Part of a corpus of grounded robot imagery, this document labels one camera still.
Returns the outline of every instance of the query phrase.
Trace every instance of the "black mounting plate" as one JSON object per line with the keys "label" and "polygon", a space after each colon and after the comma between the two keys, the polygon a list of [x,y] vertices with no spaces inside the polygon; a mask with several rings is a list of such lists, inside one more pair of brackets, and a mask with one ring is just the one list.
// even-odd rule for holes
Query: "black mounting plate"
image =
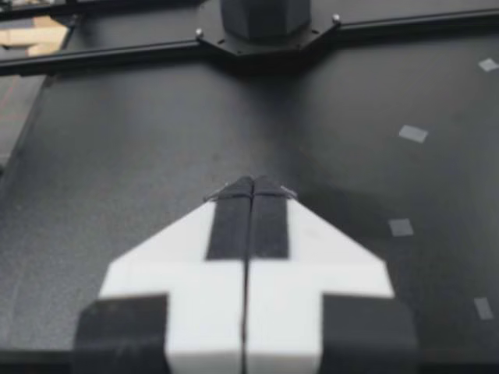
{"label": "black mounting plate", "polygon": [[334,20],[335,3],[331,0],[310,1],[310,23],[289,35],[265,41],[248,41],[225,31],[220,0],[208,0],[199,7],[199,40],[220,51],[238,57],[293,53],[307,49],[340,26]]}

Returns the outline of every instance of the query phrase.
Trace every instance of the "screw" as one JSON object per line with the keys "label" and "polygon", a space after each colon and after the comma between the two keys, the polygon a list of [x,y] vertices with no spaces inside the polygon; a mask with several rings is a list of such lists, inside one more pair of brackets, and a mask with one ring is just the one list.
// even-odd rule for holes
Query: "screw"
{"label": "screw", "polygon": [[342,22],[342,18],[339,14],[333,14],[333,24],[338,25]]}

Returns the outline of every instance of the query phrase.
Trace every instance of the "black tape strip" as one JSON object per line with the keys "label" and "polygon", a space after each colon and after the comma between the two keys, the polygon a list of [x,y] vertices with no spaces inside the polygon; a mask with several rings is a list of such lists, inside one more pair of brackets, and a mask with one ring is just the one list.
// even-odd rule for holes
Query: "black tape strip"
{"label": "black tape strip", "polygon": [[166,296],[98,301],[76,331],[73,374],[169,374]]}
{"label": "black tape strip", "polygon": [[251,258],[287,259],[288,194],[268,178],[255,180],[249,226]]}
{"label": "black tape strip", "polygon": [[244,177],[212,196],[217,206],[206,260],[246,258],[252,194],[253,180]]}
{"label": "black tape strip", "polygon": [[323,345],[319,374],[416,372],[411,314],[394,299],[325,295]]}

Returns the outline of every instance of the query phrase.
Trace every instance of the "black platform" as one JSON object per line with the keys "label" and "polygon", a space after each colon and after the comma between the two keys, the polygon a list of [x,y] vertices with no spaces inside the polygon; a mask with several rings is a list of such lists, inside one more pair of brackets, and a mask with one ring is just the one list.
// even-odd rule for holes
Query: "black platform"
{"label": "black platform", "polygon": [[[416,4],[372,3],[359,21]],[[69,48],[195,29],[192,7],[93,18]],[[56,77],[2,186],[0,347],[70,348],[112,259],[224,183],[269,175],[387,260],[425,362],[497,363],[499,323],[473,302],[487,297],[499,317],[499,73],[480,69],[486,58],[499,60],[498,35],[363,45],[300,69],[199,61]],[[404,125],[426,142],[401,139]],[[415,234],[392,237],[395,218]]]}

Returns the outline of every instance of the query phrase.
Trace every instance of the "gray tape square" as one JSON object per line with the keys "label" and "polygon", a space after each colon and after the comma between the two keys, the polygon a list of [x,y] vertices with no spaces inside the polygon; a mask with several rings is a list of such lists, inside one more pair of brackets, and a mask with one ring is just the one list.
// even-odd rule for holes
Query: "gray tape square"
{"label": "gray tape square", "polygon": [[499,69],[499,65],[492,58],[483,60],[478,65],[484,72],[493,72],[494,70]]}
{"label": "gray tape square", "polygon": [[418,129],[417,127],[413,126],[404,126],[401,128],[398,135],[403,139],[412,140],[413,142],[417,143],[424,143],[424,141],[428,137],[428,131]]}
{"label": "gray tape square", "polygon": [[390,225],[391,234],[395,237],[414,235],[411,221],[407,218],[401,220],[389,220],[388,224]]}
{"label": "gray tape square", "polygon": [[492,313],[492,308],[490,307],[489,300],[487,298],[476,298],[475,307],[478,312],[478,317],[483,321],[490,321],[494,319],[494,314]]}

